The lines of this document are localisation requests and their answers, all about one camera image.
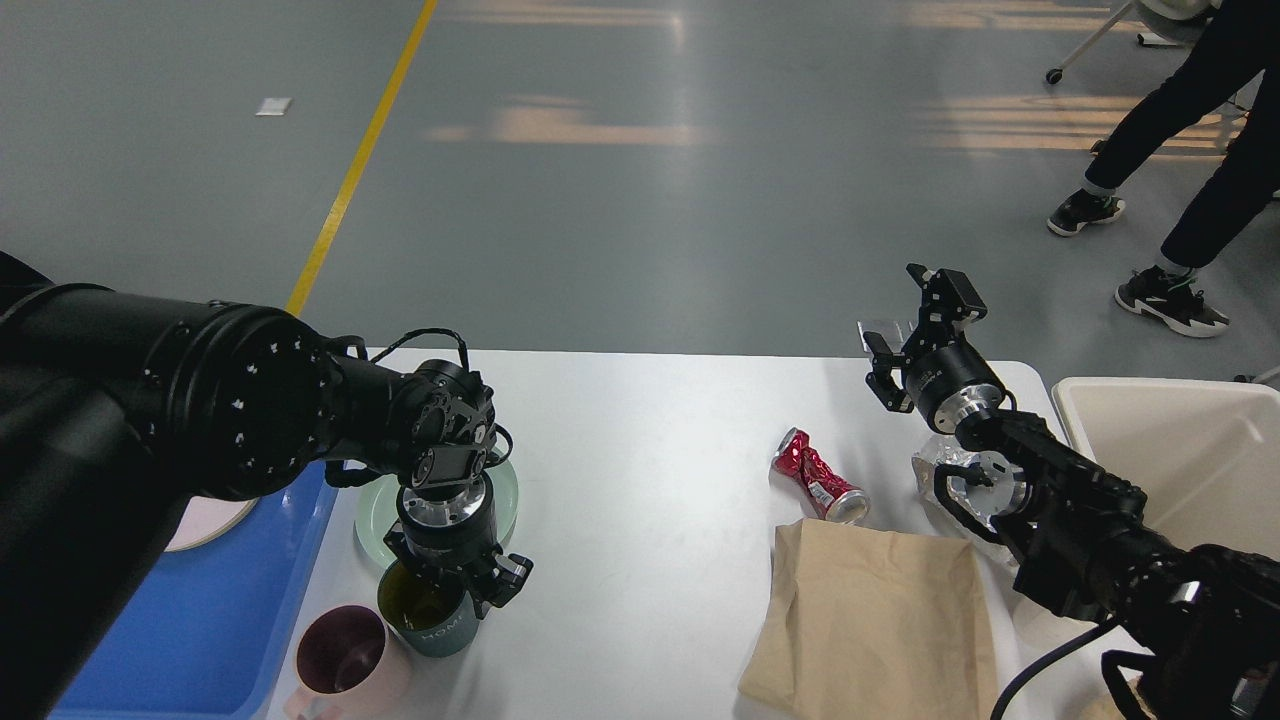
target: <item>person's leg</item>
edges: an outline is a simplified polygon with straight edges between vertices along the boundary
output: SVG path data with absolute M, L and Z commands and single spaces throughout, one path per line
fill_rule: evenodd
M 1280 188 L 1280 63 L 1267 68 L 1240 136 L 1165 238 L 1161 254 L 1203 268 Z
M 1116 220 L 1124 201 L 1116 190 L 1166 140 L 1198 122 L 1266 65 L 1275 15 L 1271 0 L 1226 0 L 1187 61 L 1120 122 L 1084 172 L 1082 190 L 1048 219 L 1048 229 L 1071 237 L 1089 224 Z
M 1121 307 L 1189 337 L 1226 332 L 1226 315 L 1192 292 L 1196 270 L 1217 254 L 1280 188 L 1280 61 L 1272 59 L 1240 137 L 1165 238 L 1156 264 L 1116 290 Z

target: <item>crushed soda can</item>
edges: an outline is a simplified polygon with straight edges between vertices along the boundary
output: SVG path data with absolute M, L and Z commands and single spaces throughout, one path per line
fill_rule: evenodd
M 831 523 L 856 525 L 870 510 L 867 491 L 837 475 L 818 451 L 809 447 L 809 433 L 791 428 L 777 454 L 773 468 L 800 483 L 818 516 Z

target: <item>robotic arm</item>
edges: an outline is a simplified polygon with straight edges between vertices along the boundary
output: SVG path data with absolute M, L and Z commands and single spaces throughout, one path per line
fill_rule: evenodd
M 1019 469 L 992 477 L 978 465 L 940 465 L 942 505 L 1010 548 L 1019 561 L 1014 589 L 1057 615 L 1111 616 L 1152 651 L 1103 655 L 1103 678 L 1126 719 L 1146 715 L 1120 667 L 1143 673 L 1138 691 L 1160 720 L 1280 717 L 1280 564 L 1213 544 L 1183 551 L 1146 528 L 1147 496 L 1137 486 L 1056 441 L 1042 418 L 1001 407 L 1007 391 L 964 334 L 987 314 L 964 273 L 908 272 L 923 293 L 919 324 L 902 352 L 867 333 L 867 383 L 888 410 L 919 407 L 934 432 Z M 954 497 L 952 478 L 961 488 L 1016 487 L 1006 507 L 982 519 Z
M 52 708 L 192 496 L 265 496 L 314 460 L 338 487 L 397 475 L 397 557 L 457 575 L 477 616 L 506 605 L 532 562 L 497 542 L 485 469 L 506 430 L 458 340 L 461 365 L 396 373 L 280 310 L 58 286 L 0 254 L 0 676 L 23 679 L 9 712 Z

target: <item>mug handle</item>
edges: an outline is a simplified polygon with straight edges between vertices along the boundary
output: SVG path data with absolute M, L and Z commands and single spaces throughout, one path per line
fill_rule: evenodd
M 284 701 L 289 720 L 342 720 L 342 708 L 306 685 L 298 685 Z

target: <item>sneaker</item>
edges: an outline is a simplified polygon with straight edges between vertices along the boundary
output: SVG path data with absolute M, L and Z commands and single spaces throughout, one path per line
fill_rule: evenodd
M 1079 233 L 1084 225 L 1105 225 L 1114 223 L 1124 213 L 1124 200 L 1119 197 L 1098 197 L 1084 190 L 1075 191 L 1057 210 L 1048 217 L 1048 229 L 1062 237 Z
M 1169 329 L 1187 337 L 1217 337 L 1231 320 L 1204 305 L 1204 291 L 1192 293 L 1196 278 L 1167 275 L 1158 266 L 1134 273 L 1116 288 L 1116 302 L 1135 315 L 1164 320 Z

